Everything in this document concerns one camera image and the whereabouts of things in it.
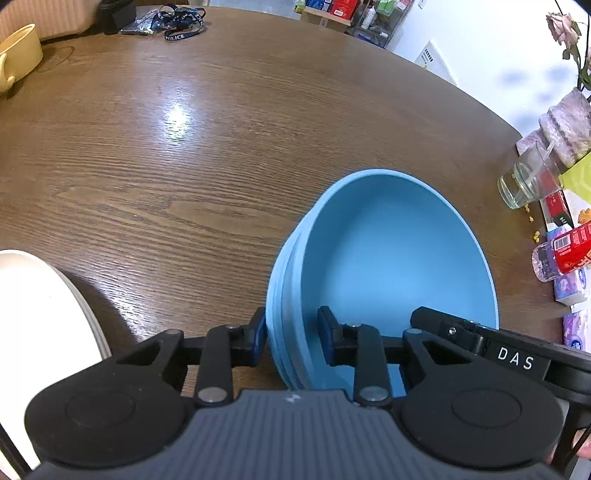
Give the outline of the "person's right hand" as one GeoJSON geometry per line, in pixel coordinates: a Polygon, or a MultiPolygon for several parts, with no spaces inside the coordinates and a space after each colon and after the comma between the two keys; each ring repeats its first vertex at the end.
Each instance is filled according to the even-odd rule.
{"type": "Polygon", "coordinates": [[[554,455],[555,455],[555,451],[556,451],[556,450],[555,450],[555,449],[553,449],[553,450],[551,451],[551,453],[550,453],[550,454],[547,456],[547,458],[546,458],[546,460],[545,460],[545,463],[546,463],[546,464],[550,465],[550,464],[552,463],[552,461],[553,461],[553,458],[554,458],[554,455]]]}

